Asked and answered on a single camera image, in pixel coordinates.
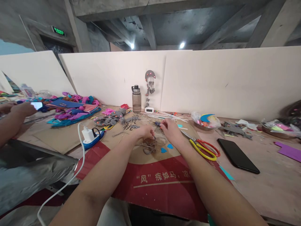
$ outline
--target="white partition board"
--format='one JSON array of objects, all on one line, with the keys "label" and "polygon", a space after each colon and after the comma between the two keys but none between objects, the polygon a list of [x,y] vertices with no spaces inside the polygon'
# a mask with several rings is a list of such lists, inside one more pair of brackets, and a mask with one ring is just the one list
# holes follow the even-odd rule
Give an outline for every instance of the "white partition board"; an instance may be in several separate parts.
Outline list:
[{"label": "white partition board", "polygon": [[106,105],[128,104],[132,107],[131,87],[139,85],[141,107],[144,108],[147,91],[145,73],[147,70],[154,71],[155,92],[149,95],[149,104],[159,110],[168,52],[177,51],[65,53],[59,57],[77,93],[82,96],[92,95]]},{"label": "white partition board", "polygon": [[8,94],[13,93],[12,87],[10,86],[8,80],[6,79],[5,75],[1,70],[0,70],[0,90]]},{"label": "white partition board", "polygon": [[301,46],[168,54],[161,110],[261,120],[301,99]]},{"label": "white partition board", "polygon": [[75,94],[52,51],[2,55],[0,70],[18,87],[25,83],[35,92],[46,89],[55,96],[62,96],[62,92]]}]

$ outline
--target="hand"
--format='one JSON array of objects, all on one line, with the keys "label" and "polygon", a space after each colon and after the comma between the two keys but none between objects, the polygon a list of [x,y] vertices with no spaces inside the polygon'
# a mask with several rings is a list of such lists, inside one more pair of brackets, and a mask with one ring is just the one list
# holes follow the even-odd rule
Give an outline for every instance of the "hand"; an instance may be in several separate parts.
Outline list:
[{"label": "hand", "polygon": [[141,126],[140,128],[138,128],[136,131],[135,131],[135,135],[141,139],[151,139],[151,140],[154,140],[154,135],[155,135],[155,131],[154,131],[154,128],[150,125],[146,125],[146,126]]},{"label": "hand", "polygon": [[186,143],[178,125],[171,119],[163,119],[160,127],[162,128],[167,140],[177,148],[177,146]]},{"label": "hand", "polygon": [[33,105],[30,104],[30,102],[25,102],[16,106],[13,106],[10,110],[14,113],[19,113],[20,115],[27,117],[35,114],[37,110],[34,108]]},{"label": "hand", "polygon": [[9,102],[9,103],[5,103],[5,104],[1,104],[0,105],[0,113],[8,114],[10,112],[10,109],[15,105],[17,105],[16,102]]}]

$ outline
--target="ceiling light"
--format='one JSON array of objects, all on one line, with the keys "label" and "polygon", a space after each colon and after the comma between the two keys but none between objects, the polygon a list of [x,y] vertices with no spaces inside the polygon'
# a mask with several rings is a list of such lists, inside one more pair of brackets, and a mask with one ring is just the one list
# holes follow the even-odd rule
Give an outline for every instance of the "ceiling light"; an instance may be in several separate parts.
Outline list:
[{"label": "ceiling light", "polygon": [[185,45],[185,42],[182,42],[181,45],[180,45],[180,49],[182,49]]}]

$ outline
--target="forearm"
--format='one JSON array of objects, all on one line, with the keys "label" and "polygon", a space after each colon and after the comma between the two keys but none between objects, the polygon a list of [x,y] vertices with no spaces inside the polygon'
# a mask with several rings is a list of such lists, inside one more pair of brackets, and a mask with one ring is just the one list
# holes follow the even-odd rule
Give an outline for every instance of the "forearm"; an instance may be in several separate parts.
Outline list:
[{"label": "forearm", "polygon": [[24,120],[25,117],[17,112],[11,112],[0,120],[0,147],[18,133]]},{"label": "forearm", "polygon": [[188,143],[177,147],[198,194],[217,225],[267,225],[251,204]]},{"label": "forearm", "polygon": [[138,136],[124,137],[88,173],[50,225],[96,225],[118,186]]}]

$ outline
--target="charging cable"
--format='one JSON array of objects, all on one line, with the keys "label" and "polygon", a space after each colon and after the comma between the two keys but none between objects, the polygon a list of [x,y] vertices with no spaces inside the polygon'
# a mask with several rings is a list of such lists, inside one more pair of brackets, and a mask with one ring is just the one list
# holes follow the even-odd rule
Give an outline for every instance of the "charging cable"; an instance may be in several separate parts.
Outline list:
[{"label": "charging cable", "polygon": [[56,193],[54,193],[49,199],[47,199],[40,207],[39,211],[38,211],[38,219],[41,223],[42,226],[46,226],[46,224],[44,223],[43,219],[41,218],[41,210],[42,208],[46,205],[46,203],[51,200],[54,196],[56,196],[58,193],[60,193],[65,187],[68,186],[68,184],[70,184],[70,182],[79,174],[79,172],[82,170],[82,167],[84,166],[84,163],[85,163],[85,147],[84,147],[84,144],[82,142],[82,138],[81,138],[81,134],[80,134],[80,131],[79,131],[79,125],[82,124],[81,122],[78,124],[77,126],[77,131],[78,131],[78,136],[79,136],[79,140],[81,142],[81,145],[82,145],[82,166],[79,168],[79,171],[70,179],[70,181],[68,181],[67,184],[65,184],[65,186],[63,186],[60,190],[58,190]]}]

